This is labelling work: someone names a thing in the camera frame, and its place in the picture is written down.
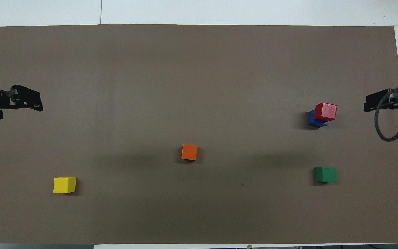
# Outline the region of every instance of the cube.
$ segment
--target cube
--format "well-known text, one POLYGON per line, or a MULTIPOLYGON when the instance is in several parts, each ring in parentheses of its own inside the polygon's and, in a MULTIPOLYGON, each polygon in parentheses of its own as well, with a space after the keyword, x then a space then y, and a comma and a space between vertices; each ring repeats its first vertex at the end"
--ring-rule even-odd
POLYGON ((309 124, 310 126, 316 126, 316 127, 327 126, 328 123, 323 122, 323 121, 316 120, 316 119, 314 118, 315 112, 316 112, 316 110, 312 110, 312 111, 309 113, 309 115, 308 115, 308 124, 309 124))
POLYGON ((316 167, 316 180, 322 183, 336 183, 337 169, 334 167, 316 167))
POLYGON ((335 104, 320 103, 316 106, 314 118, 316 120, 328 122, 336 119, 337 106, 335 104))
POLYGON ((53 180, 53 193, 68 194, 76 191, 76 177, 58 177, 53 180))
POLYGON ((194 161, 196 160, 197 153, 198 147, 196 145, 183 145, 181 158, 194 161))

